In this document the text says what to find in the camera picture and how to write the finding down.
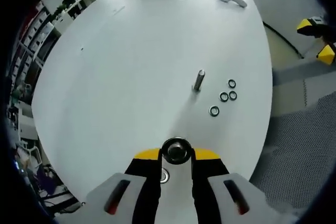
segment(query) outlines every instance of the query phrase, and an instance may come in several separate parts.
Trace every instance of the cable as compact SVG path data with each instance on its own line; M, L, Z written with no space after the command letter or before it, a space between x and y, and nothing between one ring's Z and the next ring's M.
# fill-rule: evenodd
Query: cable
M72 213L74 213L74 212L76 212L77 210L78 210L79 208L77 208L76 210L74 210L74 211L67 211L67 210L61 210L59 213L60 214L72 214Z
M45 195L44 197L49 196L49 193L47 193L47 191L46 191L45 189L40 190L40 191L38 192L38 194L43 193L43 192L45 192L45 193L47 194L47 195Z
M43 203L49 203L49 204L52 204L52 205L56 205L55 203L52 203L52 202L50 202L50 201L43 201Z

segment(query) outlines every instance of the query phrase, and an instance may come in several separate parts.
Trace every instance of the metal bolt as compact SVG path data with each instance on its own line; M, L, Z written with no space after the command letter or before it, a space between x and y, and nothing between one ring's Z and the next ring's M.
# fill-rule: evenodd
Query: metal bolt
M201 90L201 84L202 84L204 77L205 77L205 71L201 69L197 74L197 78L196 78L196 81L193 87L193 90L195 92L199 92Z
M187 155L187 151L180 143L173 143L168 147L168 155L172 160L183 159Z

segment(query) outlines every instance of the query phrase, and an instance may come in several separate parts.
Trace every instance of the metal ring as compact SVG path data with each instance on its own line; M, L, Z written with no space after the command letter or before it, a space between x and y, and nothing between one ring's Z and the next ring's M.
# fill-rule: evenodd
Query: metal ring
M228 84L229 84L229 87L232 88L232 89L234 89L236 87L236 82L233 79L230 79L228 81Z
M219 94L219 99L222 102L227 102L227 100L229 100L229 95L226 92L222 92Z
M209 113L211 116L218 116L219 114L219 107L217 106L211 106L209 109Z
M235 91L230 91L229 97L231 101L234 101L237 99L237 93Z
M176 150L180 151L179 154L183 156L176 156ZM182 137L173 137L163 143L161 147L162 156L168 163L173 165L181 165L189 160L192 153L190 143Z
M160 184L167 183L168 180L169 180L169 172L165 168L162 167Z

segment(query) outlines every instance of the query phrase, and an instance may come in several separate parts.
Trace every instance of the white table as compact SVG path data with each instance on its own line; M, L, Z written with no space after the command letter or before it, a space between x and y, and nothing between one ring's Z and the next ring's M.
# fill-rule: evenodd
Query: white table
M259 12L245 1L246 9L219 0L97 0L74 20L45 62L33 115L51 164L80 201L136 153L176 135L250 178L268 128L272 72ZM200 69L206 76L193 99ZM228 79L238 98L222 103ZM216 118L211 105L221 110Z

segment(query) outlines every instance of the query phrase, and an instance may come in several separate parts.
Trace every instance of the gray carpet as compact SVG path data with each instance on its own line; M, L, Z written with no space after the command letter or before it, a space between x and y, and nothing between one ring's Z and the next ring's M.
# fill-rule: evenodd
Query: gray carpet
M251 182L281 212L300 215L336 161L336 92L301 111L271 118Z

